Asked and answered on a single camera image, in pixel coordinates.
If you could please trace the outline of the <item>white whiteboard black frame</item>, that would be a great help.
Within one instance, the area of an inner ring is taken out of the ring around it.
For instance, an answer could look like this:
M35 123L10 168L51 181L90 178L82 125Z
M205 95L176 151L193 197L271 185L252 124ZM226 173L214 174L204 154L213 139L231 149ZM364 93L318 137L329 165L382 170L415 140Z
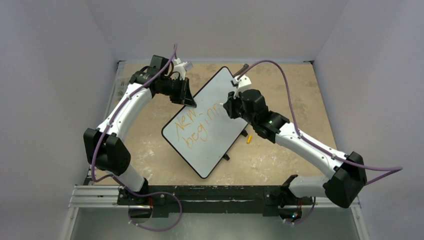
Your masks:
M236 90L232 79L230 70L221 67L195 94L196 107L184 106L161 130L163 138L202 179L209 177L248 125L241 118L229 118L219 105Z

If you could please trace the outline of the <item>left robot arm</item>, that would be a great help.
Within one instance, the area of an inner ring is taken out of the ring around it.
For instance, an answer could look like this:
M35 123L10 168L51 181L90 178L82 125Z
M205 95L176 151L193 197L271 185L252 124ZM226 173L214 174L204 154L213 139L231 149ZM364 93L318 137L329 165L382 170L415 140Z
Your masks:
M125 93L106 119L95 129L87 128L83 134L87 161L91 166L91 179L96 170L114 178L138 205L151 196L148 180L131 166L131 154L124 144L129 129L142 109L156 95L168 96L173 104L196 107L186 73L193 67L190 61L176 56L165 58L153 55L150 64L136 71L129 79Z

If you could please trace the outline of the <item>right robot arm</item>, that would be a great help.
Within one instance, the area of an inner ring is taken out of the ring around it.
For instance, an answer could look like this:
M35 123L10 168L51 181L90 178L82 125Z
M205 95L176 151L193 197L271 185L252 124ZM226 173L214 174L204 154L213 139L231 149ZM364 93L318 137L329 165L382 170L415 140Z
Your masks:
M259 137L291 150L323 173L323 177L292 175L280 191L284 202L322 197L347 209L366 185L364 160L359 153L333 149L300 131L288 118L269 110L259 90L231 91L223 108L231 119L245 120Z

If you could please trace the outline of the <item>yellow marker cap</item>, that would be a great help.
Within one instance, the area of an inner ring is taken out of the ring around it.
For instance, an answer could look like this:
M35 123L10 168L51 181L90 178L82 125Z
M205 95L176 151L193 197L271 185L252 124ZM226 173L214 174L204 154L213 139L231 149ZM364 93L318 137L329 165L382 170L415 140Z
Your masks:
M251 141L252 141L252 135L249 135L248 137L247 137L247 140L246 140L246 143L247 144L250 144L251 143Z

